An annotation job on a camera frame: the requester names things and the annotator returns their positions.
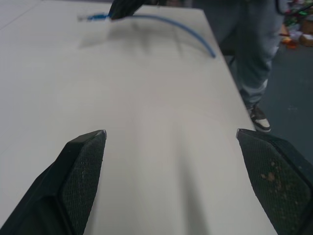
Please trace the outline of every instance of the sneaker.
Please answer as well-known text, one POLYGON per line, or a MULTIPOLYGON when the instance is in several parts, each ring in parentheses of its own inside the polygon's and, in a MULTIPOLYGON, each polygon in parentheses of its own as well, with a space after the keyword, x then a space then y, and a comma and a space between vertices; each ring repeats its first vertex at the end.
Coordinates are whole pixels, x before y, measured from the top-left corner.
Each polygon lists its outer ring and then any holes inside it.
POLYGON ((250 113, 250 118, 257 131, 270 132, 269 122, 259 106, 254 105, 252 109, 248 110, 248 112, 250 113))

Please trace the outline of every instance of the floor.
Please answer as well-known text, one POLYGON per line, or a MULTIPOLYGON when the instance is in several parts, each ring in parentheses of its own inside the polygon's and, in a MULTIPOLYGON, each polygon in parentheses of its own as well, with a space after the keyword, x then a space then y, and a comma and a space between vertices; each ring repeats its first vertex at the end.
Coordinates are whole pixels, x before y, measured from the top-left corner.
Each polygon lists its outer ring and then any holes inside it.
POLYGON ((313 163, 313 47, 280 48, 260 107, 271 134, 288 140, 313 163))

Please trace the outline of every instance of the sweatpants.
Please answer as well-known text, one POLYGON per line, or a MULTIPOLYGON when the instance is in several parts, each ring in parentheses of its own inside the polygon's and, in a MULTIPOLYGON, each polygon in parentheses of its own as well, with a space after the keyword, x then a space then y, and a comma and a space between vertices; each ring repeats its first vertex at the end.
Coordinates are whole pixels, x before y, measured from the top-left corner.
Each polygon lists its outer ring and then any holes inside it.
MULTIPOLYGON (((277 13, 275 0, 206 0, 202 3, 218 43, 235 33, 235 82, 247 109, 251 109, 265 92, 283 16, 277 13)), ((285 10, 286 0, 280 0, 280 5, 285 10)))

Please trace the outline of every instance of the table surface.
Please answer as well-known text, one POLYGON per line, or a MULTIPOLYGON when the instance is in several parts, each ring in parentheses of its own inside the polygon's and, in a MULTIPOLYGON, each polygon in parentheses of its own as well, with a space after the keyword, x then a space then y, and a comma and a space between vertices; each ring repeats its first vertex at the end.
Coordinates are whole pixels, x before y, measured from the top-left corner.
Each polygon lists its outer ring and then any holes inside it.
POLYGON ((236 140, 252 124, 201 10, 140 12, 190 26, 216 59, 164 23, 77 22, 109 4, 0 4, 0 225, 66 142, 106 129, 85 234, 276 234, 236 140))

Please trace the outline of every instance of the blue wire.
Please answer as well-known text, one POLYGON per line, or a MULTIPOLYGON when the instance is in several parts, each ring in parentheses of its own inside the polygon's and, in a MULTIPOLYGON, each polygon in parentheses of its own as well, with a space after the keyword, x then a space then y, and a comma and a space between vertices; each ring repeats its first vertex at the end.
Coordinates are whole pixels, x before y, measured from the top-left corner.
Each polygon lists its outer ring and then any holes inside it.
MULTIPOLYGON (((96 15, 88 16, 87 20, 88 21, 105 20, 106 18, 109 18, 109 17, 110 16, 106 15, 106 14, 96 14, 96 15)), ((197 38, 205 46, 205 48, 208 50, 208 52, 211 54, 211 56, 213 58, 216 57, 216 54, 215 54, 214 50, 211 48, 211 46, 209 45, 209 43, 202 36, 200 36, 196 31, 194 31, 193 29, 185 26, 182 23, 179 23, 177 21, 171 20, 171 19, 166 18, 166 17, 155 16, 155 15, 133 15, 133 16, 130 16, 130 17, 153 19, 153 20, 158 20, 158 21, 162 21, 162 22, 165 22, 165 23, 169 23, 169 24, 175 25, 175 26, 177 26, 177 27, 187 31, 188 33, 190 33, 195 38, 197 38)))

